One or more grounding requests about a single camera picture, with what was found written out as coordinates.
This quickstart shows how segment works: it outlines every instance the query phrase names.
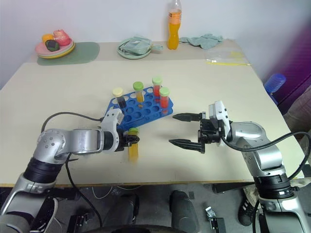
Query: blue test tube rack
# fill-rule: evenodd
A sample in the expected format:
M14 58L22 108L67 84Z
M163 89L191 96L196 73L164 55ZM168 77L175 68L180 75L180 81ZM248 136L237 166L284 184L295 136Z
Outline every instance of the blue test tube rack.
M136 100L135 92L124 94L126 100L126 107L121 108L124 118L117 128L122 130L129 130L133 127L138 127L151 121L160 119L173 113L173 102L169 98L169 106L166 109L160 107L160 101L156 101L153 94L153 87L147 87L144 90L143 108L139 108ZM110 100L106 113L110 109L120 108L116 98Z

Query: test tube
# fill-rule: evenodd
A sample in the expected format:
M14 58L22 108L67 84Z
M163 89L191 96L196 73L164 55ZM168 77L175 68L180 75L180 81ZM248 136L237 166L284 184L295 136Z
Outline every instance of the test tube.
M139 108L142 108L142 103L144 102L144 93L143 93L144 84L142 82L135 82L133 83L133 88L136 92L136 100L138 102L138 106Z
M160 88L160 107L162 108L162 113L167 114L169 107L169 94L170 90L167 87Z
M136 135L138 136L137 128L130 128L128 131L128 135ZM138 159L138 143L132 144L128 148L128 159L130 162L136 162Z
M154 84L155 101L159 102L160 101L160 88L161 88L161 84L162 84L161 76L153 77L152 78L152 83Z
M118 105L120 108L125 108L126 107L126 101L123 96L123 89L120 87L117 87L112 90L112 94L116 97Z

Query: sneaker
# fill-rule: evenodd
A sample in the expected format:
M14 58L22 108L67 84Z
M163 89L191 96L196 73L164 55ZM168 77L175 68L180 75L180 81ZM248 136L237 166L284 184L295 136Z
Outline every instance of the sneaker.
M239 222L243 226L247 227L247 226L250 226L252 224L253 211L254 211L254 207L251 205L251 203L245 197L241 203L241 206L239 208L239 213L238 213Z

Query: red liquid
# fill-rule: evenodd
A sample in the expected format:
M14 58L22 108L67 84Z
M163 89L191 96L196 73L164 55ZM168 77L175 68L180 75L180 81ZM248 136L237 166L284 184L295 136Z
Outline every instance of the red liquid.
M154 95L155 97L160 97L160 85L154 85Z
M160 106L161 108L168 108L169 107L169 97L168 96L161 96L160 98Z

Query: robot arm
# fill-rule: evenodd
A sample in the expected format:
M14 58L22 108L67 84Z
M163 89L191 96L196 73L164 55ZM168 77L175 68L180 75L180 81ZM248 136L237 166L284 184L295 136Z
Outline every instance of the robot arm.
M123 120L120 109L107 112L100 129L72 131L50 129L38 139L33 157L18 178L0 213L0 232L29 232L47 193L56 184L56 177L70 153L84 155L114 152L137 143L135 135L123 135L117 125Z
M186 139L173 139L170 142L188 150L205 152L205 144L226 143L235 145L242 151L247 167L254 178L259 193L263 215L259 218L261 232L279 233L311 232L299 199L294 193L286 175L282 155L276 145L251 151L250 148L269 143L265 130L254 122L229 122L227 111L221 101L209 106L209 119L206 113L177 114L181 121L199 121L198 143Z

